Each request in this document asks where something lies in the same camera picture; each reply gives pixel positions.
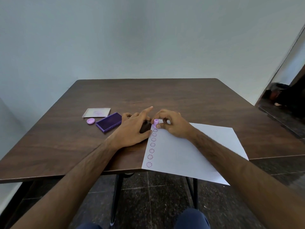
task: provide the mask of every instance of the person's right arm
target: person's right arm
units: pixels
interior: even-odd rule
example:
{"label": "person's right arm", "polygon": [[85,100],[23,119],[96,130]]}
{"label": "person's right arm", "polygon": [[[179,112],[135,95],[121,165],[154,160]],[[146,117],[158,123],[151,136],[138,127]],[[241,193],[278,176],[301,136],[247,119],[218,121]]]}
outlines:
{"label": "person's right arm", "polygon": [[186,138],[203,154],[267,228],[305,228],[305,200],[257,166],[215,142],[177,112],[159,111],[164,128]]}

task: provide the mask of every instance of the speckled floor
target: speckled floor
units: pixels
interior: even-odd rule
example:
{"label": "speckled floor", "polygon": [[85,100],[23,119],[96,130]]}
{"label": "speckled floor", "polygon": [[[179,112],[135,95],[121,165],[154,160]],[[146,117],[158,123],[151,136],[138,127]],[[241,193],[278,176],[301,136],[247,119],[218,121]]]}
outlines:
{"label": "speckled floor", "polygon": [[[305,140],[305,125],[262,100],[260,107],[296,138]],[[253,159],[252,163],[305,197],[305,155]],[[10,220],[9,228],[58,180],[35,182]],[[83,222],[109,228],[115,175],[101,176],[92,187],[69,228]],[[199,210],[211,228],[264,228],[231,186],[198,180]],[[185,177],[159,172],[135,173],[123,181],[112,228],[173,228],[177,216],[193,207]]]}

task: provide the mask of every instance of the forearm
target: forearm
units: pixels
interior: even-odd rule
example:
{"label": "forearm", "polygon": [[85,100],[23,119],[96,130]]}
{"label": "forearm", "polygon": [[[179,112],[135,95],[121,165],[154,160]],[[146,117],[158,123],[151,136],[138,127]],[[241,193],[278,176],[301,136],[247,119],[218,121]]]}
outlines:
{"label": "forearm", "polygon": [[67,228],[116,148],[105,140],[21,217],[15,228]]}
{"label": "forearm", "polygon": [[251,162],[194,130],[188,140],[267,228],[305,228],[305,201]]}

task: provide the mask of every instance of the pink round cap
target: pink round cap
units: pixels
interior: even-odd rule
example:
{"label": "pink round cap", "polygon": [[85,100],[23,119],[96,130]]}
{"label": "pink round cap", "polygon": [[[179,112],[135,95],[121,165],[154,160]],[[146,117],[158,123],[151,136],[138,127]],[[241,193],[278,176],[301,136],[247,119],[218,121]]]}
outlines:
{"label": "pink round cap", "polygon": [[153,120],[153,128],[157,128],[156,126],[157,126],[157,124],[159,123],[159,119],[154,119]]}
{"label": "pink round cap", "polygon": [[88,124],[93,124],[95,122],[95,119],[94,118],[89,118],[89,119],[87,119],[87,123]]}

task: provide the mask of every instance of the paper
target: paper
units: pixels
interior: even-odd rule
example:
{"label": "paper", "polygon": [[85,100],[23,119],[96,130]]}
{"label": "paper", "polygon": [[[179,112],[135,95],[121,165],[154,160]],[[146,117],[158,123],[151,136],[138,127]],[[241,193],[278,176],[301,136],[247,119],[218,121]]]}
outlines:
{"label": "paper", "polygon": [[[232,128],[190,123],[210,138],[248,159]],[[148,138],[142,169],[228,185],[227,181],[187,139],[177,138],[165,129],[154,129]]]}
{"label": "paper", "polygon": [[107,117],[109,115],[110,108],[88,108],[83,114],[83,118],[86,117]]}

